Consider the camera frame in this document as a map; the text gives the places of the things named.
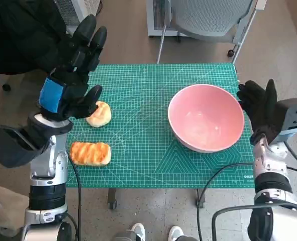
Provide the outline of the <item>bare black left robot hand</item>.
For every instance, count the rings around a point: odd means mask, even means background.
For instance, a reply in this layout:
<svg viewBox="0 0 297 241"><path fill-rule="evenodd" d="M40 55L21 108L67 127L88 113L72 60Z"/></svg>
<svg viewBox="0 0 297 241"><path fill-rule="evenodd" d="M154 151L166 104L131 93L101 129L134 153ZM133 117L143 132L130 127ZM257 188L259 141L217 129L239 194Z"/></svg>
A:
<svg viewBox="0 0 297 241"><path fill-rule="evenodd" d="M102 87L88 87L88 74L96 70L107 38L107 29L96 28L90 14L64 45L60 64L47 76L39 96L40 112L53 121L85 118L97 108Z"/></svg>

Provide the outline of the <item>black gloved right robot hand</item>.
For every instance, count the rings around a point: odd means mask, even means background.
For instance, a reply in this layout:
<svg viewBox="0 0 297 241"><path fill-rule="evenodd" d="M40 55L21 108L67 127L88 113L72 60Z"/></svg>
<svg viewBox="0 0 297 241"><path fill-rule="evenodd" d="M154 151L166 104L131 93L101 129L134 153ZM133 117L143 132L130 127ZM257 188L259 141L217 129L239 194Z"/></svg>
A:
<svg viewBox="0 0 297 241"><path fill-rule="evenodd" d="M251 121L253 134L250 143L256 145L265 137L270 144L278 136L278 128L273 122L277 103L274 80L270 79L265 89L252 80L239 84L238 89L238 102Z"/></svg>

